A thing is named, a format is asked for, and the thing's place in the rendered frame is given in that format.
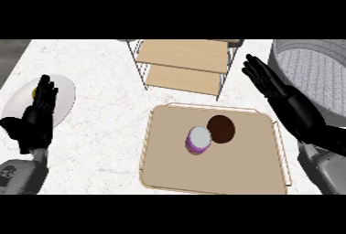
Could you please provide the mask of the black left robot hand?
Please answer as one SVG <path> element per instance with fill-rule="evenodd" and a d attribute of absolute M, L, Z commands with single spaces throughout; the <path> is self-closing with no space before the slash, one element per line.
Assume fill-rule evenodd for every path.
<path fill-rule="evenodd" d="M 40 77 L 32 104 L 27 106 L 21 118 L 4 117 L 0 126 L 7 136 L 18 142 L 21 154 L 47 149 L 53 139 L 53 114 L 58 88 L 50 76 Z"/>

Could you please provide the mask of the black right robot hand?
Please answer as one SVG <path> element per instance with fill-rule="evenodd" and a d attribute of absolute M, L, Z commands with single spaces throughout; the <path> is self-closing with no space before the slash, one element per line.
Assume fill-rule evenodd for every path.
<path fill-rule="evenodd" d="M 266 98 L 275 115 L 303 144 L 313 144 L 346 157 L 346 129 L 325 123 L 306 95 L 287 85 L 262 60 L 247 54 L 242 73 Z"/>

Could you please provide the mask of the dark brown chocolate cupcake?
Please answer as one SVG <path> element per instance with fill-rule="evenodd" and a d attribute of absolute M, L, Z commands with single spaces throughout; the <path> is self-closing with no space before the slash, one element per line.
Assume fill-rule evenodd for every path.
<path fill-rule="evenodd" d="M 232 140 L 235 135 L 235 125 L 225 115 L 214 115 L 210 118 L 207 129 L 211 132 L 211 138 L 217 144 L 225 144 Z"/>

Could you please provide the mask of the purple cupcake white frosting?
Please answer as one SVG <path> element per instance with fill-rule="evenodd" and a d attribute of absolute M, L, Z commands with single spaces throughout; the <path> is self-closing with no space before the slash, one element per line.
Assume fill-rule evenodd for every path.
<path fill-rule="evenodd" d="M 186 149 L 192 154 L 203 154 L 211 145 L 211 133 L 203 126 L 195 126 L 186 135 Z"/>

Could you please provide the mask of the beige wooden tray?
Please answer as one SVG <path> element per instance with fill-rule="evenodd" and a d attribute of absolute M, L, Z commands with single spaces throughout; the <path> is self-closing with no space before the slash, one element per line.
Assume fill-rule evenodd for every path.
<path fill-rule="evenodd" d="M 225 144 L 191 154 L 189 130 L 216 115 L 229 117 L 235 135 Z M 142 185 L 203 194 L 284 195 L 287 179 L 275 138 L 275 123 L 256 111 L 216 107 L 157 106 L 149 114 L 139 169 Z"/>

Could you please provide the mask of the white round plate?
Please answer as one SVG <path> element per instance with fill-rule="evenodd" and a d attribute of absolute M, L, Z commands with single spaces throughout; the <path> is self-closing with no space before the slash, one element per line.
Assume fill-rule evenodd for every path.
<path fill-rule="evenodd" d="M 75 86 L 69 78 L 62 75 L 50 75 L 50 81 L 58 88 L 55 100 L 53 126 L 58 126 L 66 118 L 75 102 Z M 32 91 L 38 86 L 40 78 L 32 79 L 9 96 L 7 103 L 1 110 L 1 117 L 21 118 L 24 110 L 32 104 Z"/>

